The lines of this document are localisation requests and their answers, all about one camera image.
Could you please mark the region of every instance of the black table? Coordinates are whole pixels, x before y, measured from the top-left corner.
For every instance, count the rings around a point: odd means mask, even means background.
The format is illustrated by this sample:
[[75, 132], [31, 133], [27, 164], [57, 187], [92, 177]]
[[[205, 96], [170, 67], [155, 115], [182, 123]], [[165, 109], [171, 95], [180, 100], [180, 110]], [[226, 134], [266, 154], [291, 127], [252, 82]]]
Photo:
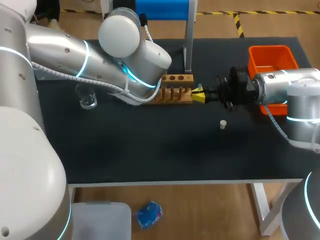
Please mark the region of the black table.
[[[172, 56], [168, 73], [182, 73], [181, 40], [156, 42]], [[213, 86], [216, 75], [247, 65], [252, 45], [287, 45], [299, 67], [310, 67], [296, 37], [195, 39], [193, 87]], [[98, 106], [83, 110], [76, 84], [37, 82], [47, 137], [74, 186], [263, 182], [301, 179], [320, 167], [319, 155], [291, 146], [258, 106], [232, 112], [219, 102], [131, 106], [99, 88]], [[286, 132], [285, 117], [276, 120]]]

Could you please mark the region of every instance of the floor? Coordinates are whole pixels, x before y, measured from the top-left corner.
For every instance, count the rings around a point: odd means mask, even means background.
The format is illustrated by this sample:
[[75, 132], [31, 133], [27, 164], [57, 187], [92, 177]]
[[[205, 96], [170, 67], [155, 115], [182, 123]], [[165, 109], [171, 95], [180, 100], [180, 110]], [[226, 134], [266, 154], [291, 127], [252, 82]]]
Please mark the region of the floor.
[[[101, 11], [99, 0], [60, 2], [62, 9]], [[318, 3], [319, 0], [198, 0], [198, 11], [320, 11]], [[100, 15], [60, 16], [61, 27], [82, 39], [96, 39], [101, 22]], [[240, 23], [245, 37], [298, 36], [311, 65], [320, 68], [320, 15], [242, 14]], [[149, 30], [155, 39], [183, 38], [185, 23], [155, 21], [149, 23]], [[238, 33], [231, 16], [203, 15], [197, 16], [194, 37], [237, 38]], [[281, 184], [264, 187], [271, 202]], [[75, 196], [78, 202], [124, 202], [133, 213], [150, 200], [162, 206], [163, 218], [145, 231], [133, 222], [133, 240], [283, 240], [279, 228], [270, 238], [260, 236], [252, 192], [246, 184], [79, 188]]]

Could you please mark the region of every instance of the orange bin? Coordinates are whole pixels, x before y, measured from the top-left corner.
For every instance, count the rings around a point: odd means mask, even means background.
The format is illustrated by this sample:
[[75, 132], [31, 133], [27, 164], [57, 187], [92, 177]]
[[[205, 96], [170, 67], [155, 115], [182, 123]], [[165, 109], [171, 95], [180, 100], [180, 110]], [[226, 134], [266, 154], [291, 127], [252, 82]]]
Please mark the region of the orange bin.
[[[250, 78], [257, 73], [298, 69], [298, 64], [289, 47], [284, 45], [251, 46], [249, 48], [248, 70]], [[264, 106], [261, 112], [267, 115]], [[287, 115], [287, 104], [268, 105], [273, 115]]]

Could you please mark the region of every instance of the wooden block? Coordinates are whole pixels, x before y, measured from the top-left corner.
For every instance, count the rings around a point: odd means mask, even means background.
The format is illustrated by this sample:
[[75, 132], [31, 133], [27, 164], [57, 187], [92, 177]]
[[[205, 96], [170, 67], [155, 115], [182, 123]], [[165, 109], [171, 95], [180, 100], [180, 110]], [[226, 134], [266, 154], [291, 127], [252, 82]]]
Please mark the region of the wooden block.
[[145, 104], [192, 104], [192, 102], [191, 91], [185, 93], [184, 88], [181, 86], [180, 88], [173, 88], [173, 91], [171, 91], [171, 88], [162, 88], [152, 101], [146, 102]]
[[172, 101], [174, 99], [174, 88], [171, 87], [171, 90], [170, 90], [170, 101]]
[[166, 99], [166, 89], [162, 88], [161, 91], [162, 91], [161, 100], [164, 101]]
[[163, 84], [192, 84], [194, 76], [192, 74], [167, 74], [161, 78]]
[[178, 97], [178, 100], [181, 100], [181, 97], [182, 97], [182, 86], [179, 87], [179, 97]]
[[190, 85], [189, 85], [189, 84], [187, 84], [187, 85], [185, 86], [185, 90], [184, 90], [184, 92], [185, 92], [185, 93], [189, 92], [189, 88], [190, 88]]

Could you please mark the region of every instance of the cable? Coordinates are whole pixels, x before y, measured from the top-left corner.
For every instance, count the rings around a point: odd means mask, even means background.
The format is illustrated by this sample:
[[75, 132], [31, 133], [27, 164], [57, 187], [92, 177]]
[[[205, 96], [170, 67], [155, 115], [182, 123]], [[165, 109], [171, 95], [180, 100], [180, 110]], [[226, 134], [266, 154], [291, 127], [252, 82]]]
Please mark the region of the cable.
[[149, 41], [150, 41], [150, 42], [154, 42], [154, 41], [152, 40], [151, 35], [150, 35], [150, 32], [149, 32], [149, 30], [148, 30], [148, 25], [144, 25], [144, 29], [145, 29], [145, 33], [146, 33]]
[[312, 134], [312, 138], [311, 138], [311, 147], [312, 147], [312, 150], [317, 153], [317, 154], [320, 154], [320, 151], [318, 148], [316, 148], [316, 137], [317, 137], [317, 134], [318, 134], [318, 129], [319, 129], [319, 122], [317, 122], [315, 124], [315, 129], [313, 131], [313, 134]]
[[160, 85], [161, 85], [161, 79], [158, 81], [158, 84], [155, 88], [155, 91], [154, 93], [148, 97], [148, 98], [139, 98], [139, 97], [136, 97], [134, 95], [132, 95], [131, 93], [129, 92], [126, 92], [125, 90], [123, 90], [122, 88], [116, 86], [116, 85], [113, 85], [113, 84], [110, 84], [110, 83], [107, 83], [107, 82], [104, 82], [104, 81], [98, 81], [98, 80], [92, 80], [92, 79], [88, 79], [88, 78], [83, 78], [83, 77], [76, 77], [76, 76], [72, 76], [72, 75], [69, 75], [69, 74], [65, 74], [65, 73], [62, 73], [62, 72], [58, 72], [58, 71], [55, 71], [55, 70], [52, 70], [52, 69], [49, 69], [45, 66], [42, 66], [38, 63], [35, 63], [35, 62], [32, 62], [32, 67], [36, 68], [36, 69], [40, 69], [44, 72], [48, 72], [49, 74], [52, 74], [52, 75], [56, 75], [58, 77], [61, 77], [61, 78], [64, 78], [64, 79], [69, 79], [69, 80], [73, 80], [73, 81], [77, 81], [77, 82], [81, 82], [81, 83], [87, 83], [87, 84], [94, 84], [94, 85], [98, 85], [98, 86], [102, 86], [102, 87], [106, 87], [106, 88], [110, 88], [110, 89], [113, 89], [113, 90], [116, 90], [118, 91], [119, 93], [121, 93], [122, 95], [136, 101], [136, 102], [139, 102], [139, 103], [147, 103], [149, 101], [151, 101], [152, 99], [154, 99], [154, 97], [157, 95], [158, 91], [159, 91], [159, 88], [160, 88]]
[[268, 113], [268, 116], [270, 118], [270, 120], [272, 121], [273, 125], [276, 127], [276, 129], [279, 131], [279, 133], [286, 139], [288, 140], [288, 136], [284, 133], [284, 131], [282, 131], [281, 127], [279, 126], [279, 124], [276, 122], [275, 118], [272, 116], [272, 113], [270, 112], [269, 108], [267, 105], [264, 106], [264, 109], [266, 110], [266, 112]]

